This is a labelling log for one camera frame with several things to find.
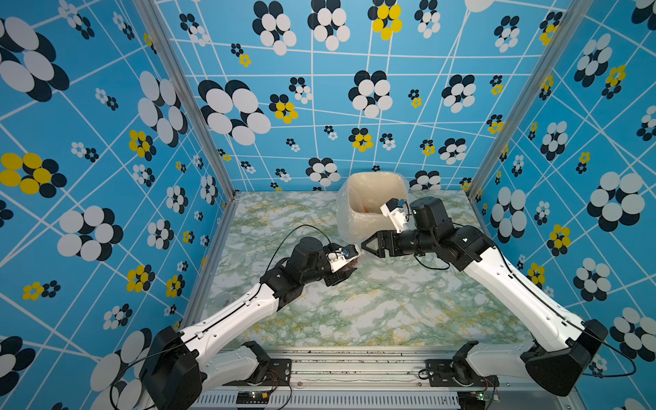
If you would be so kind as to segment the clear jar with dried flowers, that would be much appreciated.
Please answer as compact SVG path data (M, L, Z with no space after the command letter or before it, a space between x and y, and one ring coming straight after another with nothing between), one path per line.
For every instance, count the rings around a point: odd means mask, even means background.
M357 269L357 266L358 266L358 260L353 259L347 265L345 265L340 270L340 272L346 274L347 276L350 276Z

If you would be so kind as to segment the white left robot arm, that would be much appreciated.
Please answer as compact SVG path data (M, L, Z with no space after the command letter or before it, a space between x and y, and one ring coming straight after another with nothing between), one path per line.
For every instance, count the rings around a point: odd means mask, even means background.
M222 350L237 336L294 302L306 285L335 286L356 269L355 244L322 244L304 237L290 256L269 266L258 282L220 312L176 331L163 329L152 341L139 378L156 409L187 409L204 391L233 381L256 383L269 359L257 343Z

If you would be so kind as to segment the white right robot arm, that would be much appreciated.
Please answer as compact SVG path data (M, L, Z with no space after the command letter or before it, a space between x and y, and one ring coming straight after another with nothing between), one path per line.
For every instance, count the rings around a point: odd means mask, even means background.
M375 232L362 249L379 258L434 254L483 285L531 333L524 343L466 343L451 361L452 378L463 386L490 376L531 379L555 396L568 396L605 341L606 327L560 306L512 266L490 237L454 223L440 199L404 206L391 199L388 205L395 210L383 206L382 213L394 229Z

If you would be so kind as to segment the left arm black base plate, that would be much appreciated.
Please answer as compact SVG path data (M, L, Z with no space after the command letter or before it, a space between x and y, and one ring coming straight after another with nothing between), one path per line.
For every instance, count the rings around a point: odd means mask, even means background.
M273 358L264 365L259 365L254 374L245 380L226 383L225 386L288 386L290 384L293 361Z

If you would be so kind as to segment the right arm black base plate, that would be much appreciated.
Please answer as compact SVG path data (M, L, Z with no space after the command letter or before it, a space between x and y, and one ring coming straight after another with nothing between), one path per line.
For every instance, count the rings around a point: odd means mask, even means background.
M418 377L427 380L431 387L485 390L500 385L497 376L480 376L466 363L453 360L427 360L425 367L418 371Z

